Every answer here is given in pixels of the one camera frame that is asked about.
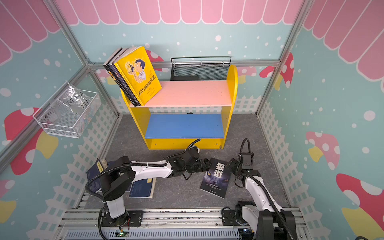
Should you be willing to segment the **black wolf book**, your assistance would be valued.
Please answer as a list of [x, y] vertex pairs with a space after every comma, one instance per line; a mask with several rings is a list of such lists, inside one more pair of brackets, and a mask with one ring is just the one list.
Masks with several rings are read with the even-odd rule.
[[226, 167], [225, 161], [211, 158], [210, 163], [211, 167], [206, 171], [200, 189], [224, 199], [232, 172]]

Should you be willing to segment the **yellow cartoon boy book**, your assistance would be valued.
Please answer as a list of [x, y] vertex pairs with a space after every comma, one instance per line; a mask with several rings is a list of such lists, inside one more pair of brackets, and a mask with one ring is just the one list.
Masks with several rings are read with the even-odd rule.
[[140, 106], [146, 105], [162, 89], [145, 47], [122, 49], [113, 60], [113, 66], [121, 74]]

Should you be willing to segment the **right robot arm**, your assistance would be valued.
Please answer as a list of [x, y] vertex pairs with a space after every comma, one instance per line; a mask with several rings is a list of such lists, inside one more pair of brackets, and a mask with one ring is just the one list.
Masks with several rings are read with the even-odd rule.
[[252, 201], [239, 201], [234, 210], [222, 210], [224, 224], [240, 225], [243, 240], [296, 240], [296, 219], [270, 195], [258, 171], [242, 169], [242, 164], [231, 159], [226, 169], [231, 170], [251, 194]]

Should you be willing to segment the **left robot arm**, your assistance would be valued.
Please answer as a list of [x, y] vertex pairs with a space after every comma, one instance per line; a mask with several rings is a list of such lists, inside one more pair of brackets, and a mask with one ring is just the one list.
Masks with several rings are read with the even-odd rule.
[[124, 193], [134, 182], [178, 176], [184, 176], [188, 180], [186, 174], [206, 172], [211, 165], [208, 159], [200, 158], [199, 148], [196, 146], [157, 162], [135, 162], [128, 157], [121, 157], [100, 176], [102, 201], [111, 219], [118, 219], [126, 214]]

